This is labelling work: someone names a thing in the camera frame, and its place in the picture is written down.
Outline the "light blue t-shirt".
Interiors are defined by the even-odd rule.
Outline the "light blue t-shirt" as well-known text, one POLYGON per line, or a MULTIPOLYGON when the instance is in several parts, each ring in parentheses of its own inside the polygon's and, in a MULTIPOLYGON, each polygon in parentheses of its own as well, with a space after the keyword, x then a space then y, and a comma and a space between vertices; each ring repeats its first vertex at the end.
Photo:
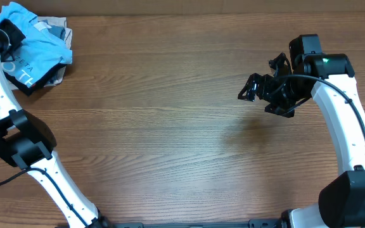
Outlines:
POLYGON ((13 52, 13 61, 1 64, 6 78, 17 87, 30 89, 50 79, 55 71, 72 63, 72 51, 65 41, 49 32, 38 16, 22 5, 11 2, 3 6, 0 23, 12 22, 25 36, 13 52))

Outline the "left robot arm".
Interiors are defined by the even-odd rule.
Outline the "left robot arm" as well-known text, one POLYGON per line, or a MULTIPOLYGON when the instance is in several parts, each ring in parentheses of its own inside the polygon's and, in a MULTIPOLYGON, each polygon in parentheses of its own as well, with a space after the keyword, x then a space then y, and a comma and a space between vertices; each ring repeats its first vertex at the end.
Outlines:
POLYGON ((18 104, 8 85, 2 63, 13 56, 24 38, 11 21, 0 22, 0 159, 21 170, 0 186, 29 174, 50 195, 69 227, 111 227, 112 223, 81 193, 61 164, 50 128, 18 104))

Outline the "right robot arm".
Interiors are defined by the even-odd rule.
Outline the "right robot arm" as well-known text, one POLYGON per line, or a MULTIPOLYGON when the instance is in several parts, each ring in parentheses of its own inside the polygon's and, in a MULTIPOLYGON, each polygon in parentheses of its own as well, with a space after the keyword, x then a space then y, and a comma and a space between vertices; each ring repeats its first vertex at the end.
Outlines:
POLYGON ((288 54, 269 61, 272 74, 249 76, 238 99, 267 102, 265 111, 291 118, 313 100, 335 147, 338 177, 317 203, 287 210, 276 227, 365 227, 365 112, 355 72, 345 54, 325 54, 316 34, 300 35, 288 54))

